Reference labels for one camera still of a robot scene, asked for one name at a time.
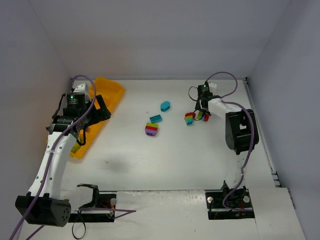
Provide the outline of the green blue red lego stack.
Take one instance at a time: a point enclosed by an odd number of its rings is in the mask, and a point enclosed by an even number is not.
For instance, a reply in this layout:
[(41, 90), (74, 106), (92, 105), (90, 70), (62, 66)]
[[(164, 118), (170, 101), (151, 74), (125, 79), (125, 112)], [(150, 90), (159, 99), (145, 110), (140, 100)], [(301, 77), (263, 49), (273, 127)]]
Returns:
[(204, 111), (202, 111), (202, 119), (201, 121), (207, 122), (209, 120), (210, 116), (206, 115)]

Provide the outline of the rainbow curved lego stack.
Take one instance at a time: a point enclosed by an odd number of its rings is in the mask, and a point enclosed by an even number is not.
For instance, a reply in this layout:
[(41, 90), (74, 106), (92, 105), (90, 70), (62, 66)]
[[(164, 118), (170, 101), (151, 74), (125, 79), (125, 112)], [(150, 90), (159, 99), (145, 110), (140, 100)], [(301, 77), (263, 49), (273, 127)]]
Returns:
[(185, 114), (184, 121), (187, 126), (190, 126), (193, 124), (195, 115), (196, 114), (194, 112), (188, 112)]

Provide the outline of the green square lego brick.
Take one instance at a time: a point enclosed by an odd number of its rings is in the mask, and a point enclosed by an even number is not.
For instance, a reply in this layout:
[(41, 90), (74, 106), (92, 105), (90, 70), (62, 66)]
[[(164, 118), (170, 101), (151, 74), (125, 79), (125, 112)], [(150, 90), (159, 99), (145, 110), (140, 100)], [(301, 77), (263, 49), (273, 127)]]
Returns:
[(71, 149), (71, 152), (76, 153), (79, 147), (80, 147), (79, 145), (74, 145), (73, 148)]

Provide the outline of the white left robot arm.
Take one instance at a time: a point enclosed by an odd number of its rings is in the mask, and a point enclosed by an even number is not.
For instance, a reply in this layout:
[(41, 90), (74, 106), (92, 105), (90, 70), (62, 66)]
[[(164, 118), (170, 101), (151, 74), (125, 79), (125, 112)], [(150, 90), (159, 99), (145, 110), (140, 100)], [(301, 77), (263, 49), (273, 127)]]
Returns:
[(80, 130), (108, 120), (111, 113), (102, 95), (86, 91), (65, 94), (63, 114), (54, 114), (47, 128), (48, 139), (40, 168), (26, 195), (19, 195), (15, 207), (22, 221), (32, 225), (64, 227), (72, 211), (68, 199), (61, 199), (62, 177), (67, 158), (79, 142)]

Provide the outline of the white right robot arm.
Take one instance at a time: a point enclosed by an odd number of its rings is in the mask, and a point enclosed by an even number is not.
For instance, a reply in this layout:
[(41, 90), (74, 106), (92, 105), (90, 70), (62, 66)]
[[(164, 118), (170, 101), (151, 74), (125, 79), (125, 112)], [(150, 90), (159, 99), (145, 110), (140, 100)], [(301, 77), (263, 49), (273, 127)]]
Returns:
[(259, 133), (255, 113), (240, 103), (226, 101), (229, 94), (219, 96), (214, 94), (217, 85), (205, 82), (196, 87), (197, 98), (194, 100), (195, 111), (202, 115), (216, 115), (225, 122), (225, 142), (227, 147), (237, 156), (246, 153), (245, 159), (239, 167), (239, 178), (226, 194), (229, 198), (236, 190), (243, 186), (245, 170), (255, 146), (259, 143)]

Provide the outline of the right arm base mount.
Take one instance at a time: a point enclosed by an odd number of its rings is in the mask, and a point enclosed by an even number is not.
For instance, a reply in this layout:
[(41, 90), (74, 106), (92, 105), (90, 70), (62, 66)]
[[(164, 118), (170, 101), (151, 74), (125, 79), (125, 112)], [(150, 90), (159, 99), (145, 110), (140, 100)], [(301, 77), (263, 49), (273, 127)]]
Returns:
[(213, 220), (254, 219), (252, 201), (248, 190), (236, 190), (226, 201), (223, 200), (229, 190), (205, 191), (207, 215)]

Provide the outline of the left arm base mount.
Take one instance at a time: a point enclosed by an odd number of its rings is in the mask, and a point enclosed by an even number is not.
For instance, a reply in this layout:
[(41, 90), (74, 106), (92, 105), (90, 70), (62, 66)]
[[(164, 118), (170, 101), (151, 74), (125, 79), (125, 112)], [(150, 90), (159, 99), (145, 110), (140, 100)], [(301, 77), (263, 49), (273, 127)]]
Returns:
[(99, 195), (97, 204), (85, 205), (80, 216), (75, 211), (70, 215), (69, 223), (113, 223), (115, 212), (106, 209), (116, 207), (117, 194), (115, 192), (103, 192)]

